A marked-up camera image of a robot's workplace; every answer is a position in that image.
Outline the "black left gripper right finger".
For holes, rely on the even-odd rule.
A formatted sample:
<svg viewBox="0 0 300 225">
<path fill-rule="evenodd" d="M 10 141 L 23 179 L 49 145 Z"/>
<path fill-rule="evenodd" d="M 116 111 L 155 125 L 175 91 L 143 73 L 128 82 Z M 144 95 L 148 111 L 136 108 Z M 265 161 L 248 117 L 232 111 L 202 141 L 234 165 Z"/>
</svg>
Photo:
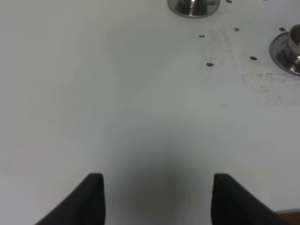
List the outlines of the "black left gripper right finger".
<svg viewBox="0 0 300 225">
<path fill-rule="evenodd" d="M 213 225 L 286 225 L 232 176 L 214 175 L 210 217 Z"/>
</svg>

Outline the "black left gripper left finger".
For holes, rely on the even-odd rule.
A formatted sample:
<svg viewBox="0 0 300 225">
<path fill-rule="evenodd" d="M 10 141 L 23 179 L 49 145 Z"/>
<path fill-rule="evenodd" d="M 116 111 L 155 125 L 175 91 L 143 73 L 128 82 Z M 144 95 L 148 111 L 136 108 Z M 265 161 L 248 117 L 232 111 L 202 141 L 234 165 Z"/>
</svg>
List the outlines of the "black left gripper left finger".
<svg viewBox="0 0 300 225">
<path fill-rule="evenodd" d="M 101 173 L 90 173 L 38 225 L 104 225 L 105 189 Z"/>
</svg>

